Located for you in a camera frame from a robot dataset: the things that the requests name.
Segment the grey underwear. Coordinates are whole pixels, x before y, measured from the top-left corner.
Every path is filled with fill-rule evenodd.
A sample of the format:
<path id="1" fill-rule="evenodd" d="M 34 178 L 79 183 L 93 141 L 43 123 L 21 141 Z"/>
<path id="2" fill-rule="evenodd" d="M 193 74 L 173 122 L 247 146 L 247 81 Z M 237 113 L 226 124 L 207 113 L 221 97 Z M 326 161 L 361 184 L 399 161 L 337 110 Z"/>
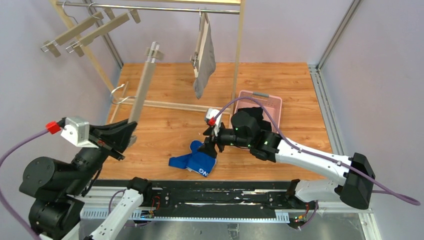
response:
<path id="1" fill-rule="evenodd" d="M 209 78 L 216 70 L 216 59 L 215 59 L 215 50 L 212 40 L 212 30 L 211 24 L 209 21 L 208 35 L 206 39 L 206 45 L 204 49 L 204 55 L 202 57 L 200 70 L 198 77 L 195 77 L 193 83 L 194 93 L 197 99 L 200 99 L 204 94 L 204 89 L 206 88 Z"/>

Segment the wooden hanger with blue underwear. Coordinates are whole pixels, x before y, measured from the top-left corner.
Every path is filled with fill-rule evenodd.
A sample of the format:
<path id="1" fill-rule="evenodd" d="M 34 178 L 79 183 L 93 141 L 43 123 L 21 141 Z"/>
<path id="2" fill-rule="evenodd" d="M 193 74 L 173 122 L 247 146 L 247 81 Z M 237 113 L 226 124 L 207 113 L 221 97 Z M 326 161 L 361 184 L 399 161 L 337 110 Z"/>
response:
<path id="1" fill-rule="evenodd" d="M 164 58 L 164 54 L 159 51 L 160 44 L 154 41 L 151 44 L 151 47 L 147 49 L 147 59 L 144 63 L 143 71 L 139 80 L 139 84 L 136 90 L 136 94 L 134 96 L 127 96 L 122 100 L 114 101 L 111 103 L 115 105 L 115 109 L 118 109 L 120 104 L 123 104 L 125 101 L 132 100 L 132 108 L 128 118 L 129 122 L 137 122 L 139 121 L 142 113 L 142 109 L 147 97 L 147 92 L 149 90 L 149 86 L 154 75 L 154 71 L 156 68 L 156 61 L 162 60 Z M 135 135 L 132 135 L 129 141 L 128 147 L 134 144 L 137 140 Z"/>

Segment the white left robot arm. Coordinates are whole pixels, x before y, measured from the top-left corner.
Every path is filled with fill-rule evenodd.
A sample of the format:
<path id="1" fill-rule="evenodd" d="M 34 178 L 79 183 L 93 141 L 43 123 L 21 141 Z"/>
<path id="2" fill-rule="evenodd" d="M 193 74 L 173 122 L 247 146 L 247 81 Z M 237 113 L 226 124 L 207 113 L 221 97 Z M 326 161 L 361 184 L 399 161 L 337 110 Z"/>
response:
<path id="1" fill-rule="evenodd" d="M 76 240 L 79 237 L 84 197 L 98 178 L 105 160 L 124 158 L 136 140 L 137 122 L 122 120 L 91 125 L 81 117 L 64 117 L 46 125 L 46 133 L 60 133 L 79 147 L 69 163 L 41 156 L 25 168 L 19 191 L 35 199 L 26 229 L 36 240 Z"/>

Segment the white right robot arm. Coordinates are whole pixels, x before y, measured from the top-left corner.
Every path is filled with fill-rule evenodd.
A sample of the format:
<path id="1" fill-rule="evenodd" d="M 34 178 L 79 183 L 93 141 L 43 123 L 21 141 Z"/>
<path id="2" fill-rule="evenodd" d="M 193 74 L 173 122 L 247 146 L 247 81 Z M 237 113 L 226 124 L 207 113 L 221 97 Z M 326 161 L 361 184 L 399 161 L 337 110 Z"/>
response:
<path id="1" fill-rule="evenodd" d="M 365 155 L 332 154 L 283 138 L 272 131 L 271 123 L 264 120 L 262 110 L 257 107 L 239 110 L 230 121 L 231 128 L 222 122 L 210 126 L 197 150 L 216 158 L 226 146 L 246 148 L 262 161 L 298 166 L 325 177 L 292 180 L 285 194 L 292 205 L 340 200 L 355 209 L 369 208 L 375 174 Z"/>

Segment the wooden hanger with grey underwear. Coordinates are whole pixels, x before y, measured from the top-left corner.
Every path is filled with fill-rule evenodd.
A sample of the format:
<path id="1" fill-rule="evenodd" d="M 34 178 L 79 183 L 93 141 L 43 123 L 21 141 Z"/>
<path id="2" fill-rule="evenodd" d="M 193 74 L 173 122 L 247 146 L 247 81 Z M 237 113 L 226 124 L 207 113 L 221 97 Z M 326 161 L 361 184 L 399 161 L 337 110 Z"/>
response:
<path id="1" fill-rule="evenodd" d="M 199 71 L 201 67 L 202 57 L 205 52 L 206 41 L 208 38 L 208 31 L 210 26 L 210 21 L 208 14 L 199 10 L 200 22 L 199 22 L 199 32 L 197 36 L 196 47 L 193 55 L 190 57 L 190 62 L 194 70 L 194 77 L 199 76 Z"/>

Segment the blue underwear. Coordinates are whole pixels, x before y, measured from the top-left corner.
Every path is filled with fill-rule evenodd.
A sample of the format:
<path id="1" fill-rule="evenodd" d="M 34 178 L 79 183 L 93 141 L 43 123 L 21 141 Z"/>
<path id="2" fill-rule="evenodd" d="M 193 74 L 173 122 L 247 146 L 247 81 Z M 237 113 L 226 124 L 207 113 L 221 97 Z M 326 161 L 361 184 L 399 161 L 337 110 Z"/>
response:
<path id="1" fill-rule="evenodd" d="M 199 140 L 194 140 L 190 143 L 191 153 L 170 157 L 168 165 L 178 169 L 186 169 L 190 172 L 198 173 L 203 177 L 208 177 L 214 169 L 217 160 L 209 155 L 198 151 L 198 148 L 203 143 Z"/>

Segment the black underwear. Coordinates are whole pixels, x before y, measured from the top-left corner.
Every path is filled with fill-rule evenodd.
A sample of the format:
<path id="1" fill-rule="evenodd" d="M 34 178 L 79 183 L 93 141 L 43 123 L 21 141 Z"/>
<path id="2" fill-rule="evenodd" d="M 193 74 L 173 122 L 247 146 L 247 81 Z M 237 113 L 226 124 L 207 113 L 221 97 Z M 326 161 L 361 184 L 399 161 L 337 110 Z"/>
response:
<path id="1" fill-rule="evenodd" d="M 249 116 L 255 118 L 261 130 L 277 133 L 278 130 L 272 118 L 270 118 L 261 107 L 247 107 L 243 109 Z"/>

